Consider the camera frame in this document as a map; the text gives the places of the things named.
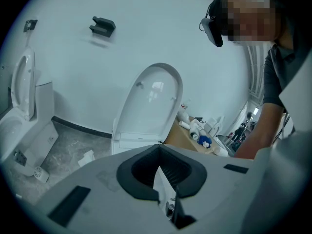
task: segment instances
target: black baseboard trim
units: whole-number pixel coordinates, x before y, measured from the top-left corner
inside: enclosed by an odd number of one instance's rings
[[[105,138],[112,138],[112,134],[108,134],[108,133],[104,133],[104,132],[99,132],[97,130],[93,130],[90,128],[86,128],[86,127],[81,127],[79,125],[76,125],[74,123],[68,122],[66,120],[60,119],[59,117],[53,116],[52,118],[53,121],[62,124],[64,126],[73,128],[75,130],[87,133],[87,134],[91,134],[91,135],[96,135],[96,136],[101,136],[101,137],[105,137]]]

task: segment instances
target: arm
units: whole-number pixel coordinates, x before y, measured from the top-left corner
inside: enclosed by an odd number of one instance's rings
[[[235,157],[254,159],[259,149],[271,146],[281,122],[283,110],[284,108],[278,105],[265,103],[258,124],[240,145]]]
[[[283,104],[278,97],[282,89],[270,51],[264,64],[263,85],[264,99],[260,119],[255,129],[237,150],[235,157],[254,159],[259,149],[271,146],[283,115]]]

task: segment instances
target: blue object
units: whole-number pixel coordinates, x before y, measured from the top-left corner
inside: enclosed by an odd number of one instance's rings
[[[204,142],[207,142],[209,145],[211,145],[211,143],[212,143],[211,139],[208,138],[207,136],[204,136],[204,135],[199,136],[199,139],[198,139],[197,143],[199,145],[203,145]]]

